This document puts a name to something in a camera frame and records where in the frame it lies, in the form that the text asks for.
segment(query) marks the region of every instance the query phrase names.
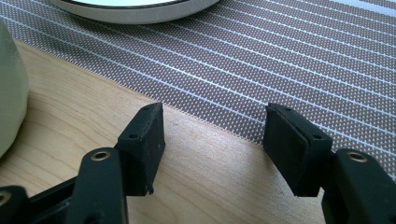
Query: striped placemat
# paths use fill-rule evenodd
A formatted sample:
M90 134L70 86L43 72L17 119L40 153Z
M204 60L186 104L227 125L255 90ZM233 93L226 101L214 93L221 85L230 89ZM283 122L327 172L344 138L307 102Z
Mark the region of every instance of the striped placemat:
M395 12L393 0L224 0L117 25L46 0L0 1L16 39L256 143L268 102L287 105L394 180Z

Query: gray placemat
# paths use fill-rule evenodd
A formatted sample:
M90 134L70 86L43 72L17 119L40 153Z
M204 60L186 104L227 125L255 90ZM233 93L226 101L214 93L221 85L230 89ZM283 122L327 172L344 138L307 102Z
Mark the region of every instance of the gray placemat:
M228 0L117 25L2 0L0 16L16 39L256 143L268 102L292 107L396 180L396 19L370 2Z

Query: wooden table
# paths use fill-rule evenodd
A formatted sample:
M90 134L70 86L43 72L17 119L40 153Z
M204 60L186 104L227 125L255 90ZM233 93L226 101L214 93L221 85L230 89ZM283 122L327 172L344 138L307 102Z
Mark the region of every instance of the wooden table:
M0 160L0 186L28 194L78 173L154 102L17 41L30 80L19 136ZM324 223L320 199L297 198L262 146L164 107L166 149L153 195L128 199L130 223Z

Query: light wood surface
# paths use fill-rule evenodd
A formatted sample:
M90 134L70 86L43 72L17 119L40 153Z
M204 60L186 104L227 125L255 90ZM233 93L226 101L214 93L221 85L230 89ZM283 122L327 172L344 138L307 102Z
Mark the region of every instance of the light wood surface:
M78 173L154 101L17 41L30 79L26 119L0 160L0 186L33 196ZM130 223L324 223L320 198L296 198L262 150L164 107L166 149L154 194L129 198Z

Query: woven placemat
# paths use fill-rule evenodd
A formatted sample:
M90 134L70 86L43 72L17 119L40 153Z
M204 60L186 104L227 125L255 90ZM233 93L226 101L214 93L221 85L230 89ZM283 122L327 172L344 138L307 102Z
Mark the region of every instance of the woven placemat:
M268 102L292 107L396 180L394 2L346 2L228 0L117 25L2 0L0 17L20 41L256 143Z

